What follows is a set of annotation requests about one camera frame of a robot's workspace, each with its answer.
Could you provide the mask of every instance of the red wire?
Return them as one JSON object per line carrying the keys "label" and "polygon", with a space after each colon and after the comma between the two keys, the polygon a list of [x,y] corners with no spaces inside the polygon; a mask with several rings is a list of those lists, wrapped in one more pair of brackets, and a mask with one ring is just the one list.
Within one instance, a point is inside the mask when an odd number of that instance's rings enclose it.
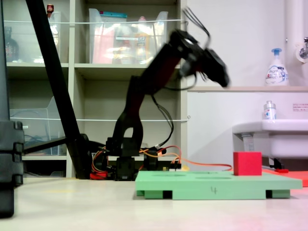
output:
{"label": "red wire", "polygon": [[176,145],[171,145],[171,146],[168,146],[166,148],[160,149],[159,152],[162,152],[163,150],[166,150],[167,148],[177,148],[178,149],[178,151],[180,152],[180,154],[179,154],[179,156],[180,156],[179,162],[181,163],[181,158],[182,158],[182,150],[181,150],[181,148],[176,146]]}

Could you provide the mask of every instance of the red mat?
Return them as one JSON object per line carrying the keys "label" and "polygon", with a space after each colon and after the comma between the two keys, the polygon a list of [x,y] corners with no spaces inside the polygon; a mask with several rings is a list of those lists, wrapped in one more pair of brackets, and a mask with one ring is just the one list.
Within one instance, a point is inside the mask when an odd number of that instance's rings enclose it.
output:
{"label": "red mat", "polygon": [[303,187],[308,187],[308,171],[293,171],[293,172],[288,172],[288,173],[278,173],[278,172],[274,172],[268,169],[263,169],[262,172],[280,175],[284,177],[290,177],[294,179],[300,179],[303,181]]}

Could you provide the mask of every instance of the wall sign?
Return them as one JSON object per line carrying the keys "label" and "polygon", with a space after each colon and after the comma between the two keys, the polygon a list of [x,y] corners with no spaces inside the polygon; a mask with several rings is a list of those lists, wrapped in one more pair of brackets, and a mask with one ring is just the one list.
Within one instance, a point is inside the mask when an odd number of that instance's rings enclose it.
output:
{"label": "wall sign", "polygon": [[293,111],[294,112],[308,112],[308,103],[294,103]]}

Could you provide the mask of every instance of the soap dispenser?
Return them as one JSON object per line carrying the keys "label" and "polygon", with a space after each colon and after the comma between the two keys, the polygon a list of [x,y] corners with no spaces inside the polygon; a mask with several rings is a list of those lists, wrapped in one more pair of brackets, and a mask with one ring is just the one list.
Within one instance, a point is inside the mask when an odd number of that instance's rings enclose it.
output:
{"label": "soap dispenser", "polygon": [[289,75],[285,66],[282,64],[279,53],[282,51],[280,48],[271,50],[274,53],[274,60],[272,61],[265,78],[266,86],[288,86]]}

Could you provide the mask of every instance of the white sink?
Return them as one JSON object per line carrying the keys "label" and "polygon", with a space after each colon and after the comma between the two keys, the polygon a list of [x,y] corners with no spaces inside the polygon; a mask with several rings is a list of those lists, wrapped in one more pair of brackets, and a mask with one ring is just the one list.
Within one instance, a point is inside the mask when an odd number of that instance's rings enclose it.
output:
{"label": "white sink", "polygon": [[[256,152],[262,152],[263,156],[308,158],[307,119],[260,120],[238,124],[233,127],[232,131],[238,136],[249,137],[251,135],[253,145],[250,147],[253,147]],[[244,148],[238,145],[234,145],[234,149],[244,151]]]}

